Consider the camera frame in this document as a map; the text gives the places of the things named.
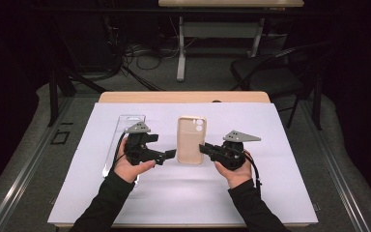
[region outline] person's left hand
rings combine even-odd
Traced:
[[[124,151],[127,141],[128,139],[124,138],[122,140],[122,143],[120,144],[117,157],[119,160],[114,167],[114,172],[126,182],[133,183],[137,178],[137,175],[155,167],[156,162],[154,160],[148,160],[146,162],[140,162],[138,165],[135,166],[131,165],[131,163],[128,162],[126,155],[123,156],[123,154],[125,153]]]

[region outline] clear acrylic holder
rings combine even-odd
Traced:
[[[145,115],[133,115],[133,114],[124,114],[119,116],[119,121],[117,121],[116,129],[114,130],[113,138],[110,143],[110,148],[107,154],[106,161],[104,163],[104,169],[102,171],[102,176],[105,178],[110,171],[111,166],[113,165],[114,156],[116,154],[117,145],[119,139],[122,136],[122,133],[125,129],[133,126],[138,122],[145,122]]]

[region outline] black cable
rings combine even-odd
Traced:
[[[178,45],[178,43],[179,43],[179,40],[176,40],[176,42],[177,43],[173,43],[173,46],[171,47],[171,49],[169,50],[169,52],[167,52],[166,54],[163,54],[161,57],[162,58],[172,58],[172,53],[174,52],[174,51],[176,51],[176,53],[178,52],[178,47],[179,47],[179,45]]]
[[[119,70],[112,70],[104,75],[101,75],[101,76],[96,76],[96,77],[85,77],[86,79],[92,81],[92,82],[96,82],[96,81],[101,81],[101,80],[105,80],[105,79],[108,79],[108,78],[111,78],[113,77],[114,75],[116,75],[117,73],[119,73]]]
[[[260,179],[260,174],[258,172],[258,168],[257,166],[255,165],[254,163],[254,159],[247,155],[246,153],[243,153],[243,155],[248,159],[248,161],[252,164],[252,166],[254,167],[254,172],[255,172],[255,188],[258,189],[258,191],[260,192],[260,195],[261,195],[261,179]]]
[[[153,57],[153,55],[155,55],[155,57],[158,59],[157,64],[155,66],[151,67],[151,68],[140,67],[140,65],[139,65],[140,57],[144,57],[146,55],[147,56],[151,56],[151,57]],[[155,52],[150,52],[150,51],[149,52],[146,52],[146,54],[142,54],[142,55],[138,55],[137,56],[137,59],[135,61],[135,64],[136,64],[137,68],[140,69],[140,70],[144,70],[144,71],[154,70],[154,69],[156,69],[161,64],[161,55],[158,54],[158,53],[155,53]]]
[[[131,60],[132,60],[132,58],[134,58],[134,57],[136,57],[135,55],[134,55],[134,53],[136,53],[136,52],[138,52],[138,51],[141,51],[141,49],[135,49],[134,50],[134,46],[140,46],[140,48],[142,48],[143,49],[143,47],[141,46],[141,44],[135,44],[135,45],[126,45],[126,50],[125,50],[125,53],[124,53],[124,56],[126,56],[126,57],[128,57],[128,58],[131,58]]]
[[[164,89],[156,86],[152,82],[150,82],[150,81],[144,79],[143,77],[137,75],[132,70],[130,70],[128,67],[122,66],[122,69],[127,71],[129,74],[131,74],[140,84],[142,84],[143,86],[145,86],[149,90],[151,90],[151,91],[165,91]]]
[[[122,135],[120,136],[119,138],[119,142],[117,143],[117,148],[116,148],[116,152],[114,153],[114,158],[113,158],[113,162],[112,162],[112,165],[111,165],[111,170],[114,169],[114,166],[116,165],[116,162],[122,157],[124,156],[125,154],[122,154],[119,158],[117,158],[117,156],[119,155],[119,149],[120,149],[120,145],[122,144],[122,140],[123,138],[125,137],[125,133],[123,132]]]

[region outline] chair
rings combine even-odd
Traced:
[[[259,55],[234,61],[231,73],[239,81],[231,90],[264,91],[270,100],[296,95],[287,128],[291,127],[299,100],[306,99],[313,89],[320,100],[321,77],[331,55],[331,43],[314,43],[288,48],[277,54]]]

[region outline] desk leg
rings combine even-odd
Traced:
[[[185,80],[185,72],[186,72],[186,52],[185,52],[185,29],[184,29],[184,22],[183,17],[180,17],[179,23],[179,66],[177,68],[177,81],[184,81]]]
[[[252,45],[251,51],[248,52],[248,57],[254,57],[258,52],[258,46],[260,44],[262,31],[264,29],[264,22],[265,22],[264,18],[261,18],[260,21],[258,22],[257,36],[255,37],[254,44]]]

